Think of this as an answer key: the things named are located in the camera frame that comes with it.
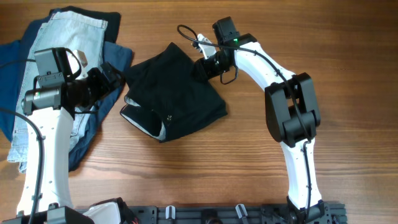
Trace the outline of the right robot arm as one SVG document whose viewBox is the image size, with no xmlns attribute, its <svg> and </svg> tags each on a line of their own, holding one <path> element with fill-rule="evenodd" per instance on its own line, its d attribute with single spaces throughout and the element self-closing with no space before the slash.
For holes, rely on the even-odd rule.
<svg viewBox="0 0 398 224">
<path fill-rule="evenodd" d="M 266 126 L 284 153 L 289 179 L 287 218 L 291 223 L 317 222 L 325 217 L 317 186 L 313 151 L 321 117 L 313 80 L 280 66 L 251 34 L 241 35 L 232 18 L 212 25 L 217 42 L 195 34 L 194 48 L 206 77 L 222 78 L 231 67 L 244 71 L 264 90 Z"/>
</svg>

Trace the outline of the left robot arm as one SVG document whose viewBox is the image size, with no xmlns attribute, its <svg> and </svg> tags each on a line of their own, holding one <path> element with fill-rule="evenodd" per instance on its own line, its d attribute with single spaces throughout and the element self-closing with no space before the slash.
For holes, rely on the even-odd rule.
<svg viewBox="0 0 398 224">
<path fill-rule="evenodd" d="M 73 208 L 68 184 L 70 135 L 77 107 L 81 113 L 123 84 L 122 73 L 110 63 L 94 67 L 82 78 L 83 65 L 73 71 L 70 49 L 36 51 L 39 74 L 22 99 L 22 113 L 14 113 L 29 128 L 24 189 L 16 217 L 8 223 L 123 223 L 123 203 L 110 199 L 86 212 Z"/>
</svg>

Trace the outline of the black shorts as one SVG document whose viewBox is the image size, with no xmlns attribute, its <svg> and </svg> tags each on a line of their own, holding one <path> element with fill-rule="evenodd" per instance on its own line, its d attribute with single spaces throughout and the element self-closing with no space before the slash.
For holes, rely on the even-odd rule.
<svg viewBox="0 0 398 224">
<path fill-rule="evenodd" d="M 172 141 L 226 116 L 226 103 L 204 69 L 176 44 L 124 72 L 129 87 L 120 114 L 159 142 Z"/>
</svg>

